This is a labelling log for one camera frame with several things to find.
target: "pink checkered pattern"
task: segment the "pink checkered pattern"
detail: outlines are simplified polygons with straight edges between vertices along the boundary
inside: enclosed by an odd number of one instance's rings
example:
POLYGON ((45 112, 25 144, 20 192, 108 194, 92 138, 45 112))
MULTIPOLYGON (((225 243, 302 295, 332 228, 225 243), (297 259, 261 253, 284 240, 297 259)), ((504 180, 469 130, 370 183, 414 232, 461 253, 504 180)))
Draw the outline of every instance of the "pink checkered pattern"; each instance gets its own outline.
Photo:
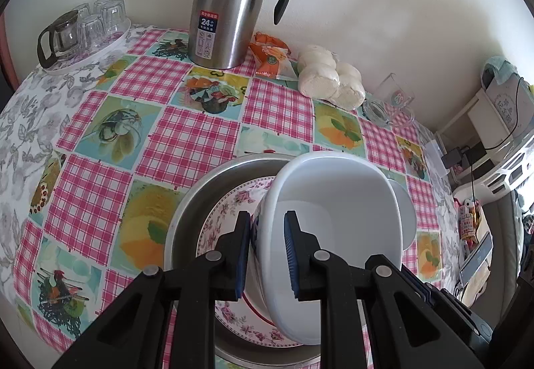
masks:
POLYGON ((13 284, 15 290, 24 301, 31 304, 31 274, 33 273, 35 259, 41 245, 43 231, 29 219, 22 223, 22 228, 22 239, 13 264, 13 284))
MULTIPOLYGON (((370 355, 370 342, 369 342, 369 333, 367 331, 367 326, 364 326, 361 329, 361 333, 364 336, 364 347, 365 347, 365 355, 367 356, 367 361, 370 362, 367 366, 367 369, 373 369, 373 358, 370 355)), ((309 366, 304 366, 302 369, 320 369, 321 363, 313 363, 309 366)))
POLYGON ((158 39, 163 35, 167 30, 165 29, 152 29, 146 32, 142 37, 139 38, 137 43, 128 50, 129 54, 143 55, 145 52, 154 45, 158 39))
POLYGON ((224 69, 224 72, 231 72, 232 74, 243 75, 244 77, 252 77, 256 73, 256 61, 250 48, 247 50, 245 61, 235 68, 224 69))
POLYGON ((111 269, 106 271, 106 278, 103 282, 102 307, 100 313, 102 313, 106 307, 111 304, 111 301, 117 298, 117 296, 126 289, 126 286, 128 286, 133 279, 133 277, 125 276, 111 269))
POLYGON ((417 275, 417 241, 414 240, 405 251, 402 252, 402 263, 415 275, 417 275))
POLYGON ((71 154, 55 187, 44 231, 106 265, 131 179, 129 173, 71 154))
POLYGON ((65 336, 58 328, 54 328, 52 324, 41 318, 36 311, 34 311, 34 321, 35 329, 39 336, 60 354, 63 354, 74 342, 72 339, 65 336))
POLYGON ((324 146, 321 146, 321 145, 311 145, 311 150, 333 150, 333 149, 325 148, 324 146))
POLYGON ((313 105, 298 91, 255 78, 242 121, 312 142, 313 105))
POLYGON ((417 229, 439 229, 436 208, 437 203, 432 193, 432 185, 418 178, 406 177, 408 192, 417 216, 417 229))
POLYGON ((55 144, 56 147, 74 150, 76 143, 78 143, 85 129, 91 123, 94 114, 97 112, 104 98, 106 98, 106 95, 106 92, 97 90, 93 90, 87 95, 87 98, 79 106, 78 111, 72 117, 60 139, 55 144))
POLYGON ((169 328, 167 330, 167 337, 165 339, 165 348, 164 348, 164 363, 162 369, 168 369, 170 363, 170 350, 173 346, 173 336, 174 336, 174 325, 176 323, 176 309, 173 307, 173 310, 170 314, 169 328))
MULTIPOLYGON (((404 113, 399 113, 393 121, 395 123, 405 123, 406 121, 408 121, 408 119, 409 117, 407 115, 405 115, 404 113)), ((393 132, 413 143, 419 143, 419 138, 417 137, 417 129, 413 122, 403 128, 393 128, 393 132)))
POLYGON ((115 82, 111 93, 166 104, 193 65, 143 56, 115 82))
POLYGON ((233 158, 238 132, 238 122, 167 107, 149 136, 136 173, 190 188, 233 158))
POLYGON ((404 160, 395 136, 388 130, 360 118, 361 132, 365 137, 367 159, 388 169, 405 173, 404 160))

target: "pink flower pattern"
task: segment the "pink flower pattern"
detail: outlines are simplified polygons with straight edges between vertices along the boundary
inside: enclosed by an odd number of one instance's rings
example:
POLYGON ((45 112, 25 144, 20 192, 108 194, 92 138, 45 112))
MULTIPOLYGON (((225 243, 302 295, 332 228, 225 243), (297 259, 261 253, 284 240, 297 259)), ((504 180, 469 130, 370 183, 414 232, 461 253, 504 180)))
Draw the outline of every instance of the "pink flower pattern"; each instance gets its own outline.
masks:
POLYGON ((249 190, 238 191, 236 194, 236 204, 241 205, 244 202, 248 202, 249 204, 253 204, 255 202, 255 200, 250 197, 249 190))
MULTIPOLYGON (((233 196, 232 193, 229 193, 210 216, 208 216, 200 234, 197 254, 199 255, 213 250, 221 234, 222 225, 224 224, 225 226, 223 232, 229 231, 230 219, 226 215, 230 213, 231 216, 235 217, 237 216, 237 211, 244 208, 247 208, 248 211, 250 211, 250 208, 254 210, 253 204, 260 200, 271 183, 272 180, 257 180, 252 185, 248 184, 243 186, 243 190, 236 190, 237 193, 234 191, 233 196)), ((235 309, 232 309, 239 307, 236 304, 240 303, 216 301, 215 304, 217 318, 231 331, 243 338, 247 338, 253 343, 262 343, 275 347, 294 346, 293 341, 285 338, 276 328, 259 319, 257 319, 257 322, 260 323, 257 325, 259 328, 256 328, 250 321, 247 321, 247 315, 239 315, 239 313, 243 313, 241 309, 238 309, 237 313, 234 311, 235 309)))

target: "thermos label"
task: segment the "thermos label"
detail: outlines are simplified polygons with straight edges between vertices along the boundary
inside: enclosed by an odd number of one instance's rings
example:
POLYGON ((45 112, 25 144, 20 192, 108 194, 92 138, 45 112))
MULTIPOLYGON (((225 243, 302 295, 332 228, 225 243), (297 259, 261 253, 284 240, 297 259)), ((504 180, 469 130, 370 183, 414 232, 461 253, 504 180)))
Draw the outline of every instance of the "thermos label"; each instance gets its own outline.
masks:
POLYGON ((219 15, 214 12, 200 11, 197 49, 195 51, 197 56, 204 59, 212 58, 218 19, 219 15))

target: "drinking glass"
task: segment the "drinking glass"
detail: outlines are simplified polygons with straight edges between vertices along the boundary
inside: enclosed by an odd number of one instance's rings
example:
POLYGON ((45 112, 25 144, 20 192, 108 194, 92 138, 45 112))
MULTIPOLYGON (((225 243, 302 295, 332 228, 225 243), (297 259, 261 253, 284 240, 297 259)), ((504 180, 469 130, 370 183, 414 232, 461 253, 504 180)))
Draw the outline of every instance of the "drinking glass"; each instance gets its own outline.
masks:
POLYGON ((81 5, 78 5, 77 7, 73 7, 73 11, 78 11, 78 19, 81 20, 82 18, 85 18, 86 16, 91 15, 91 10, 89 8, 89 3, 82 3, 81 5))
POLYGON ((412 89, 389 74, 363 104, 365 115, 378 126, 402 128, 413 122, 409 104, 415 99, 412 89))
POLYGON ((124 31, 124 21, 126 20, 126 10, 124 0, 111 0, 100 7, 103 26, 109 35, 118 31, 124 31))
POLYGON ((100 15, 89 15, 78 21, 78 44, 79 51, 93 51, 101 47, 106 38, 100 15))
POLYGON ((110 1, 111 0, 97 0, 96 2, 94 2, 93 13, 99 14, 100 9, 102 8, 102 5, 110 1))

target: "white plastic bowl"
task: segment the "white plastic bowl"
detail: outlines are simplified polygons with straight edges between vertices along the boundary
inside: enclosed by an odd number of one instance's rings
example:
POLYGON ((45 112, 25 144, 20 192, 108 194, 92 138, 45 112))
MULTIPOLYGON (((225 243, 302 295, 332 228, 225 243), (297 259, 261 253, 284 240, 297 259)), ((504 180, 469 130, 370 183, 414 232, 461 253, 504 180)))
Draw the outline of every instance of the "white plastic bowl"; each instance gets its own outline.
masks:
POLYGON ((277 174, 253 217, 258 282, 282 334, 315 345, 320 343, 320 303, 297 301, 289 280, 284 215, 292 210, 321 248, 361 268, 373 254, 384 254, 401 267, 401 217, 387 178, 356 156, 311 152, 277 174))

